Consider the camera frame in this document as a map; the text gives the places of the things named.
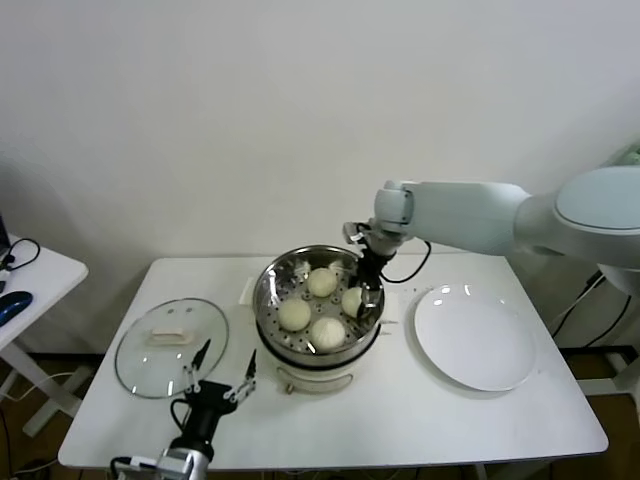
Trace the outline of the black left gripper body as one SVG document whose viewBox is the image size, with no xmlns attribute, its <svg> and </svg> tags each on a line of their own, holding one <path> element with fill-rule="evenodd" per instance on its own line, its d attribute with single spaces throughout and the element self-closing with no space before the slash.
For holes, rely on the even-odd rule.
<svg viewBox="0 0 640 480">
<path fill-rule="evenodd" d="M 185 398 L 192 408 L 234 411 L 233 394 L 234 389 L 230 385 L 201 380 L 185 393 Z"/>
</svg>

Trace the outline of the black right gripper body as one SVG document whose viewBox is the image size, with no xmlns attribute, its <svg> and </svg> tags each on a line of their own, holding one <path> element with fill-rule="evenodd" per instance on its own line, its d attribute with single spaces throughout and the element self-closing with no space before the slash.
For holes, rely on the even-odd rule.
<svg viewBox="0 0 640 480">
<path fill-rule="evenodd" d="M 395 255 L 395 250 L 380 253 L 370 245 L 364 244 L 357 261 L 357 282 L 368 286 L 370 289 L 381 289 L 383 269 Z"/>
</svg>

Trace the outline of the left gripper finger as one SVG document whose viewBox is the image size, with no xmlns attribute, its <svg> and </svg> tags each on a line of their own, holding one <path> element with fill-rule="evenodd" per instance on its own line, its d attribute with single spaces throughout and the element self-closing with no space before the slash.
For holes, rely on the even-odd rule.
<svg viewBox="0 0 640 480">
<path fill-rule="evenodd" d="M 210 343 L 211 340 L 208 339 L 204 343 L 204 345 L 196 352 L 191 363 L 183 367 L 183 371 L 186 375 L 186 388 L 184 390 L 185 394 L 198 393 L 201 390 L 199 381 L 196 379 L 196 373 L 199 371 L 204 361 Z"/>
<path fill-rule="evenodd" d="M 257 351 L 254 350 L 251 355 L 242 383 L 224 394 L 224 398 L 230 403 L 242 403 L 255 391 L 257 367 L 256 355 Z"/>
</svg>

